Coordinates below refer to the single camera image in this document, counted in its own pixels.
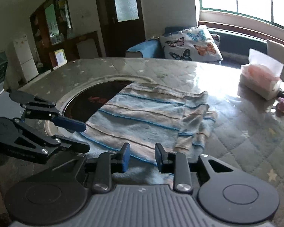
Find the dark wooden door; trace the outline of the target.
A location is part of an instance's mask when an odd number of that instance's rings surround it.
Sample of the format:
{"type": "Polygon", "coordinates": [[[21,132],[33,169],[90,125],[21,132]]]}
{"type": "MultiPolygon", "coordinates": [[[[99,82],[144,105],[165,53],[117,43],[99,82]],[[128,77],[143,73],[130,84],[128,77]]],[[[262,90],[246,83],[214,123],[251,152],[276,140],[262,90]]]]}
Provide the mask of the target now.
{"type": "Polygon", "coordinates": [[[107,57],[124,57],[145,41],[141,0],[96,0],[96,5],[107,57]]]}

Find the butterfly print pillow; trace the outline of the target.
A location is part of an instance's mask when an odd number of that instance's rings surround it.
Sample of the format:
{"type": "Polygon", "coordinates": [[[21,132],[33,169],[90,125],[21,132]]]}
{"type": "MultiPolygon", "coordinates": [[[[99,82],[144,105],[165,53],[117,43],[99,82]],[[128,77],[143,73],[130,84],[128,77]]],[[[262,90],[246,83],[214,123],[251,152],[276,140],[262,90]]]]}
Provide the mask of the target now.
{"type": "Polygon", "coordinates": [[[159,38],[166,59],[219,63],[220,49],[205,25],[167,33],[159,38]]]}

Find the blue cushion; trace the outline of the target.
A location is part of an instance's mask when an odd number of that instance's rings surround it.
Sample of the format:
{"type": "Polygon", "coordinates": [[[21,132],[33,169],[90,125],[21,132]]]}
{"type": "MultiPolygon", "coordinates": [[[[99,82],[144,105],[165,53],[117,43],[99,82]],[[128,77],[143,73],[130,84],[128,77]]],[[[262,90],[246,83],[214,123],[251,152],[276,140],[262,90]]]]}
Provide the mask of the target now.
{"type": "Polygon", "coordinates": [[[146,40],[138,45],[130,47],[126,51],[127,58],[164,58],[159,40],[146,40]]]}

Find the dark wooden cabinet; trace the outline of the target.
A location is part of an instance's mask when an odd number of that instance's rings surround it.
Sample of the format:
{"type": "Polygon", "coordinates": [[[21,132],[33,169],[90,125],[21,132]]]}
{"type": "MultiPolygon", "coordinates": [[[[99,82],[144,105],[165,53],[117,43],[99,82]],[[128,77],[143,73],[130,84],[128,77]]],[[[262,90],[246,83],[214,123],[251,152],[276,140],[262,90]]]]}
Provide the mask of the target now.
{"type": "Polygon", "coordinates": [[[38,73],[78,59],[102,57],[97,31],[74,32],[68,0],[45,0],[30,16],[38,73]]]}

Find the white refrigerator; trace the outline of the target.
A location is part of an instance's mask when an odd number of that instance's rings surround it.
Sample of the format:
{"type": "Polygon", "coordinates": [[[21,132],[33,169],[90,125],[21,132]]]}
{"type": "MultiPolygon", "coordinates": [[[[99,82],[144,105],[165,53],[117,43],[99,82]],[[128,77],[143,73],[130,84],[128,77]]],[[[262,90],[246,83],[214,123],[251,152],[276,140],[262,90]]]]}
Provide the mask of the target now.
{"type": "Polygon", "coordinates": [[[27,36],[24,34],[13,40],[13,46],[16,56],[17,70],[25,83],[38,76],[37,67],[29,46],[27,36]]]}

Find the dark green sofa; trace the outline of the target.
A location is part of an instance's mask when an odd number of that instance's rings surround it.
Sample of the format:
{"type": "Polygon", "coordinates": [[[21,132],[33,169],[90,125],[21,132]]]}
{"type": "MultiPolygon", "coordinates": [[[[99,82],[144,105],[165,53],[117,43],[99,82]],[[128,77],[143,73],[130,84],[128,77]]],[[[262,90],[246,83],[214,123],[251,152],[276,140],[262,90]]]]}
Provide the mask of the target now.
{"type": "MultiPolygon", "coordinates": [[[[168,27],[165,29],[163,35],[188,28],[189,27],[168,27]]],[[[267,53],[267,43],[265,40],[261,40],[253,36],[244,35],[242,33],[231,32],[221,29],[208,28],[208,31],[210,32],[215,43],[220,49],[220,52],[223,57],[223,60],[219,63],[212,64],[220,65],[221,63],[228,61],[235,62],[238,64],[246,64],[248,63],[250,49],[255,49],[264,54],[267,53]]]]}

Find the clear plastic tissue box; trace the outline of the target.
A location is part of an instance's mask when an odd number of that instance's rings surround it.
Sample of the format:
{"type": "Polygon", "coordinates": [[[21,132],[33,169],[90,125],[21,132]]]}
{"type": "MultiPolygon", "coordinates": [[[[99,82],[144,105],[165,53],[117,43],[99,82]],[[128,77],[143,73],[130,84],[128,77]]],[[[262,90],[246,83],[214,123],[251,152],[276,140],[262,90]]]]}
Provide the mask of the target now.
{"type": "Polygon", "coordinates": [[[248,64],[241,65],[240,83],[266,100],[275,98],[284,65],[255,49],[249,50],[248,64]]]}

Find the blue striped knitted garment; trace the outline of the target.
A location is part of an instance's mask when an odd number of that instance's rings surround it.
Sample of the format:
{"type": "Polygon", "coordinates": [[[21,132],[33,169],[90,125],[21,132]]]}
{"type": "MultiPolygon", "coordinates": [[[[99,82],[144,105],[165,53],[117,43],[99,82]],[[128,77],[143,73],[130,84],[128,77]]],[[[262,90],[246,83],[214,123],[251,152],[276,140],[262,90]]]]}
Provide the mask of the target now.
{"type": "Polygon", "coordinates": [[[119,150],[130,144],[131,158],[121,184],[169,184],[171,173],[158,171],[155,144],[197,160],[217,119],[208,93],[189,93],[156,84],[131,83],[99,108],[78,137],[90,144],[90,154],[119,150]]]}

